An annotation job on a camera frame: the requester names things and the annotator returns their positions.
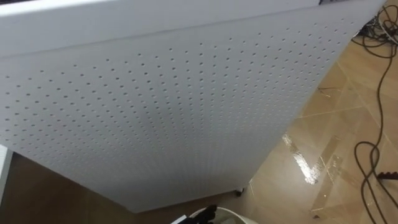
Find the black cable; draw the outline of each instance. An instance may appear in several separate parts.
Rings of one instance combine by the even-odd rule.
[[[394,20],[391,19],[391,16],[389,15],[387,9],[388,8],[393,8],[396,10],[396,18]],[[380,24],[379,20],[380,20],[380,15],[382,13],[385,13],[387,16],[387,19]],[[373,175],[375,176],[378,184],[382,187],[383,191],[385,191],[385,193],[388,195],[388,197],[391,199],[391,201],[394,203],[394,205],[398,208],[398,203],[397,201],[393,198],[393,196],[390,194],[390,192],[386,189],[386,187],[383,185],[383,183],[377,178],[377,174],[376,174],[376,167],[379,163],[380,160],[380,150],[379,150],[379,144],[381,142],[382,139],[382,135],[383,135],[383,130],[384,130],[384,113],[383,113],[383,108],[381,105],[381,87],[384,81],[384,78],[386,77],[391,65],[392,65],[392,61],[393,58],[397,55],[397,35],[398,35],[398,25],[397,25],[397,21],[398,21],[398,7],[397,6],[387,6],[387,7],[383,7],[383,9],[377,14],[377,16],[371,20],[370,22],[368,22],[365,25],[365,31],[366,32],[362,32],[361,33],[361,40],[362,42],[357,42],[354,39],[352,40],[355,44],[361,45],[364,47],[364,49],[369,52],[370,54],[372,54],[373,56],[379,57],[379,58],[386,58],[389,59],[389,63],[388,66],[385,70],[385,72],[382,74],[382,77],[380,79],[380,82],[377,86],[377,92],[376,92],[376,96],[377,96],[377,105],[379,108],[379,114],[380,114],[380,130],[379,130],[379,135],[377,137],[377,141],[376,143],[372,143],[369,141],[361,141],[358,142],[355,145],[354,148],[354,156],[355,156],[355,161],[359,167],[359,169],[362,172],[362,175],[364,176],[364,179],[362,181],[361,184],[361,198],[362,201],[364,203],[365,209],[369,215],[369,218],[371,219],[373,224],[377,224],[373,214],[370,212],[368,204],[366,202],[365,196],[364,196],[364,188],[365,185],[367,185],[369,187],[369,191],[372,195],[372,198],[374,200],[374,203],[376,205],[376,208],[381,216],[381,218],[383,219],[383,222],[385,224],[388,224],[382,210],[380,209],[379,206],[379,202],[377,201],[377,198],[374,194],[373,188],[369,182],[369,178]],[[373,41],[373,42],[378,42],[378,44],[367,44],[367,41]],[[389,45],[390,46],[390,55],[380,55],[377,54],[375,52],[373,52],[371,49],[374,49],[375,47],[380,47],[383,45]],[[371,170],[368,173],[365,173],[359,159],[358,159],[358,147],[360,145],[368,145],[371,146],[371,152],[369,154],[369,160],[371,163]]]

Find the white panel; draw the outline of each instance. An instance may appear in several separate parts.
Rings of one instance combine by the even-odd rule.
[[[6,188],[8,170],[10,168],[11,158],[12,158],[12,151],[0,145],[0,204],[4,193],[4,189]]]
[[[4,58],[0,140],[134,212],[244,187],[381,4]]]
[[[318,3],[319,0],[39,0],[8,4],[0,6],[0,57],[261,16]]]

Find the caster wheel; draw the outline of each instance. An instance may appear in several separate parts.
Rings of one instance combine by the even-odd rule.
[[[240,197],[242,196],[243,192],[245,189],[239,189],[239,190],[235,190],[235,196]]]

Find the cord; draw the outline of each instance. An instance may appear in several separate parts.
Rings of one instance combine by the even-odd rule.
[[[391,19],[391,16],[389,15],[387,9],[388,8],[393,8],[396,10],[396,18],[394,20]],[[380,20],[380,16],[381,14],[385,14],[387,16],[387,19],[384,22],[381,22]],[[381,104],[381,87],[384,81],[384,78],[386,77],[391,65],[392,65],[392,61],[393,58],[397,55],[397,47],[398,47],[398,41],[397,41],[397,35],[398,35],[398,25],[397,25],[397,21],[398,21],[398,7],[397,6],[387,6],[387,7],[383,7],[383,9],[381,11],[378,12],[378,14],[376,15],[376,17],[374,19],[372,19],[371,21],[369,21],[364,28],[361,30],[360,34],[361,34],[361,40],[362,42],[357,42],[354,39],[352,40],[355,44],[361,45],[364,47],[364,49],[369,52],[370,54],[372,54],[373,56],[379,57],[379,58],[386,58],[389,59],[389,63],[387,65],[386,70],[384,71],[384,73],[382,74],[382,77],[379,81],[379,84],[377,86],[377,92],[376,92],[376,96],[377,96],[377,105],[379,108],[379,114],[380,114],[380,130],[379,130],[379,135],[377,137],[377,141],[376,143],[372,143],[369,141],[361,141],[358,142],[355,147],[354,147],[354,156],[355,156],[355,161],[359,167],[359,169],[362,172],[362,175],[364,177],[362,184],[361,184],[361,198],[362,201],[364,203],[365,209],[369,215],[369,218],[371,219],[373,224],[377,224],[373,214],[370,212],[368,204],[366,202],[365,196],[364,196],[364,188],[367,185],[369,187],[369,191],[372,195],[372,198],[374,200],[374,203],[376,205],[376,208],[384,222],[384,224],[388,224],[380,206],[379,206],[379,202],[377,201],[377,198],[374,194],[373,188],[369,182],[369,178],[373,175],[375,176],[378,184],[382,187],[383,191],[385,191],[385,193],[388,195],[388,197],[390,198],[390,200],[394,203],[394,205],[398,208],[398,203],[397,201],[393,198],[393,196],[390,194],[390,192],[386,189],[386,187],[383,185],[383,183],[377,178],[377,174],[376,174],[376,167],[379,163],[380,160],[380,150],[379,150],[379,144],[381,142],[382,139],[382,135],[383,135],[383,130],[384,130],[384,113],[383,113],[383,108],[382,108],[382,104]],[[367,44],[367,42],[378,42],[378,44]],[[375,48],[375,47],[380,47],[383,45],[389,45],[390,46],[390,55],[380,55],[377,54],[375,52],[373,52],[371,49]],[[368,173],[365,173],[359,159],[358,159],[358,147],[360,145],[368,145],[371,146],[372,149],[369,153],[369,160],[371,162],[371,170]]]

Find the perforated panel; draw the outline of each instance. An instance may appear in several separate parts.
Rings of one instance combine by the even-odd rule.
[[[135,212],[243,187],[377,5],[4,58],[1,142]]]

